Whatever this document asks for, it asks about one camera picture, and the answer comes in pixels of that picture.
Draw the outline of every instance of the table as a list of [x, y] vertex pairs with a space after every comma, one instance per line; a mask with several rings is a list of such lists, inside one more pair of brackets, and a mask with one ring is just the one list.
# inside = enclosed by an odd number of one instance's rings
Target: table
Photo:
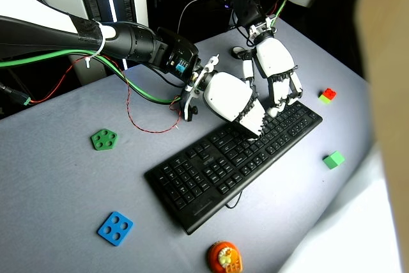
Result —
[[[170, 218], [143, 177], [145, 171], [223, 121], [197, 100], [199, 114], [166, 134], [135, 129], [125, 111], [126, 85], [111, 76], [0, 121], [0, 263], [3, 272], [209, 272], [206, 250], [229, 240], [246, 272], [275, 272], [318, 220], [373, 144], [367, 83], [283, 21], [276, 37], [289, 49], [303, 84], [301, 101], [323, 123], [191, 236]], [[217, 70], [240, 76], [229, 48], [245, 45], [237, 31], [197, 44], [203, 62], [220, 54]], [[127, 71], [153, 95], [178, 90], [144, 66]], [[256, 73], [261, 97], [267, 82]], [[318, 93], [337, 91], [325, 105]], [[176, 115], [135, 93], [134, 120], [165, 129]], [[118, 133], [114, 150], [96, 151], [89, 137]], [[322, 158], [339, 150], [344, 164]], [[119, 247], [96, 234], [112, 211], [134, 222]]]

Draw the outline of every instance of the white cable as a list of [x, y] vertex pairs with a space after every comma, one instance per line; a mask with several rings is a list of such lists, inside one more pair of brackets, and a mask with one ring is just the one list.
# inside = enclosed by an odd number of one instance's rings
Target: white cable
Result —
[[102, 42], [101, 42], [100, 48], [98, 48], [98, 50], [96, 52], [94, 52], [91, 56], [85, 58], [85, 62], [87, 63], [87, 68], [89, 68], [89, 61], [91, 60], [91, 58], [94, 58], [95, 56], [99, 55], [100, 52], [102, 51], [102, 49], [104, 49], [104, 47], [105, 47], [106, 37], [105, 37], [104, 32], [102, 31], [102, 24], [100, 22], [97, 22], [97, 21], [95, 21], [95, 22], [98, 24], [98, 26], [99, 26], [99, 28], [101, 30]]
[[189, 5], [191, 5], [192, 3], [194, 3], [195, 1], [198, 1], [198, 0], [192, 0], [190, 3], [186, 4], [186, 7], [184, 7], [183, 11], [181, 12], [180, 18], [179, 18], [179, 24], [178, 24], [178, 32], [176, 32], [176, 33], [179, 33], [180, 22], [181, 22], [181, 17], [183, 16], [183, 13], [185, 13], [186, 8], [187, 8]]

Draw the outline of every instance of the black tape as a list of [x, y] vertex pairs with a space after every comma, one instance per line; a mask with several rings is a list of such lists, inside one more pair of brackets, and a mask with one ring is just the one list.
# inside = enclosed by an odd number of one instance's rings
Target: black tape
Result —
[[102, 32], [95, 20], [82, 19], [70, 14], [72, 23], [78, 32], [78, 39], [80, 41], [93, 43], [96, 46], [102, 44]]

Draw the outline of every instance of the black keyboard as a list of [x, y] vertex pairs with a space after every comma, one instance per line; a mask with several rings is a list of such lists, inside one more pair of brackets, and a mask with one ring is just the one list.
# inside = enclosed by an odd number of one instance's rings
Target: black keyboard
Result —
[[274, 119], [267, 116], [257, 140], [248, 141], [228, 123], [145, 176], [190, 235], [321, 121], [296, 102]]

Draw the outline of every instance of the green pentagon block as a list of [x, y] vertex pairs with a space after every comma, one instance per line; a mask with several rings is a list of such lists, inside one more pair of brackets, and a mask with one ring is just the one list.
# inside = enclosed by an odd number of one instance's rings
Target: green pentagon block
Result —
[[341, 155], [339, 151], [336, 151], [329, 155], [327, 158], [323, 160], [325, 164], [330, 168], [336, 168], [338, 165], [345, 161], [345, 158]]
[[108, 129], [102, 129], [91, 137], [96, 150], [112, 150], [117, 139], [118, 135]]
[[320, 96], [320, 100], [322, 100], [324, 103], [329, 104], [331, 102], [331, 100], [327, 97], [325, 97], [324, 95], [321, 94]]

